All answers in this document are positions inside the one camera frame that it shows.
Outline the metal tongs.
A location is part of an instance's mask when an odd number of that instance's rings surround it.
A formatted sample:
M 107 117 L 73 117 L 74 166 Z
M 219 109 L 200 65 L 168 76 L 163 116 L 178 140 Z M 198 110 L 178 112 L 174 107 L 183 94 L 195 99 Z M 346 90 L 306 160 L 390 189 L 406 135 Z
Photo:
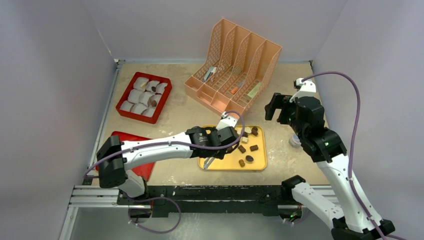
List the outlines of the metal tongs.
M 203 162 L 203 170 L 208 170 L 211 164 L 215 161 L 215 157 L 207 157 Z

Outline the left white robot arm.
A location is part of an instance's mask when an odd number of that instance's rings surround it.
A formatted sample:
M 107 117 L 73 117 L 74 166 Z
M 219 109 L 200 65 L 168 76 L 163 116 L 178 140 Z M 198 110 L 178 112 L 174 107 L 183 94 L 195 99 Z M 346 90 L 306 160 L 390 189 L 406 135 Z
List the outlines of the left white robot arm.
M 142 205 L 148 201 L 149 191 L 145 181 L 133 173 L 134 168 L 171 159 L 223 159 L 240 139 L 233 126 L 195 126 L 170 137 L 142 141 L 123 141 L 119 135 L 112 135 L 96 153 L 99 186 L 117 187 Z

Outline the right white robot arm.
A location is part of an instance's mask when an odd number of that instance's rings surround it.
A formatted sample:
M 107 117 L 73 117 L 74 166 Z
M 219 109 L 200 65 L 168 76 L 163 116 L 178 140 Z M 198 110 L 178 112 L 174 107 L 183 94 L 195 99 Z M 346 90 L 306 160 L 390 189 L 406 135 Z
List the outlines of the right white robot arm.
M 340 136 L 324 126 L 324 107 L 313 96 L 295 97 L 274 93 L 264 107 L 265 120 L 289 125 L 299 137 L 301 147 L 324 173 L 338 200 L 335 204 L 313 191 L 306 180 L 295 175 L 281 183 L 280 196 L 288 204 L 295 201 L 307 207 L 330 229 L 335 240 L 377 240 L 395 231 L 391 220 L 373 208 L 352 169 Z

